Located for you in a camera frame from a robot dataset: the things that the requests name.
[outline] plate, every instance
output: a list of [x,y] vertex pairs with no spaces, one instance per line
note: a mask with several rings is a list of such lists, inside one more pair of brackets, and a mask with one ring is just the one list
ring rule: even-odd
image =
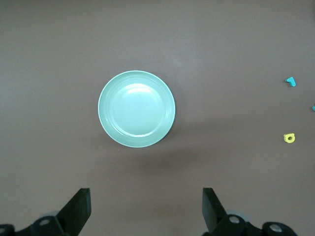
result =
[[116,142],[143,148],[160,141],[175,118],[171,90],[156,75],[126,71],[111,79],[98,100],[98,117]]

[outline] plate center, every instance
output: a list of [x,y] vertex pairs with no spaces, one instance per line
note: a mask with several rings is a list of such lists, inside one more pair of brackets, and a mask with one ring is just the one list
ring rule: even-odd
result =
[[120,132],[145,137],[163,120],[163,101],[156,90],[144,84],[131,84],[119,90],[111,105],[111,120]]

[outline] plate rim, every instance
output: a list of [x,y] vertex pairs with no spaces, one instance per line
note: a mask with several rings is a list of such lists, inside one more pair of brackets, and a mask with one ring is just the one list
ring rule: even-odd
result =
[[[156,78],[157,80],[159,80],[160,82],[162,82],[162,84],[164,85],[164,87],[168,90],[168,92],[169,92],[170,95],[171,95],[171,98],[172,98],[172,99],[171,99],[171,100],[172,100],[172,104],[171,104],[171,105],[172,105],[172,107],[174,108],[174,115],[173,115],[172,119],[170,120],[170,121],[171,121],[171,122],[170,122],[171,125],[170,125],[169,129],[167,130],[166,134],[163,135],[160,139],[156,140],[154,143],[150,143],[150,144],[148,144],[148,145],[143,145],[143,146],[127,145],[127,144],[124,144],[124,143],[118,141],[117,139],[113,138],[113,137],[109,134],[109,132],[105,129],[105,127],[104,127],[104,125],[103,125],[103,123],[102,123],[102,121],[101,121],[101,117],[100,117],[100,107],[99,107],[99,106],[100,106],[100,101],[101,101],[101,98],[102,98],[102,96],[103,96],[103,93],[104,93],[106,87],[110,84],[111,81],[115,80],[117,77],[120,77],[120,76],[122,76],[122,75],[124,75],[124,74],[127,74],[127,73],[132,73],[132,72],[140,72],[140,73],[148,74],[148,75],[150,75],[150,76],[155,77],[155,78]],[[98,119],[99,119],[99,122],[101,123],[103,129],[105,130],[105,132],[107,133],[107,135],[108,135],[111,139],[113,139],[115,142],[117,142],[117,143],[119,143],[119,144],[121,144],[121,145],[124,145],[124,146],[126,146],[126,147],[130,147],[130,148],[145,148],[145,147],[148,147],[148,146],[151,146],[151,145],[154,145],[154,144],[158,143],[159,141],[161,141],[161,140],[169,133],[169,131],[170,131],[171,128],[173,127],[174,120],[175,120],[175,116],[176,116],[176,104],[175,104],[175,99],[174,99],[174,96],[173,96],[173,93],[172,93],[171,89],[168,87],[168,85],[167,85],[161,78],[159,78],[159,77],[156,76],[155,74],[152,74],[152,73],[147,72],[147,71],[143,71],[143,70],[129,70],[129,71],[125,71],[125,72],[122,72],[122,73],[120,73],[120,74],[114,76],[112,79],[110,79],[110,80],[106,83],[106,85],[104,86],[104,88],[102,89],[102,91],[101,91],[101,93],[100,93],[100,95],[99,95],[98,104],[97,104],[97,112],[98,112]]]

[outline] table surface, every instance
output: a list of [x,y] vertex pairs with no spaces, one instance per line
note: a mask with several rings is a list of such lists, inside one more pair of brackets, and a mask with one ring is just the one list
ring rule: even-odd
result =
[[[20,230],[89,187],[81,236],[199,236],[212,187],[257,227],[314,235],[314,0],[3,0],[0,15],[1,223]],[[128,70],[175,98],[150,147],[98,120]]]

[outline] turquoise plate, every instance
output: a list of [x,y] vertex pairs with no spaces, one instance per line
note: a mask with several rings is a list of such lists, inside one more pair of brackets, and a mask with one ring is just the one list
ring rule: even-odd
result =
[[132,70],[106,84],[98,100],[98,117],[113,140],[142,148],[168,133],[175,118],[175,102],[159,77]]

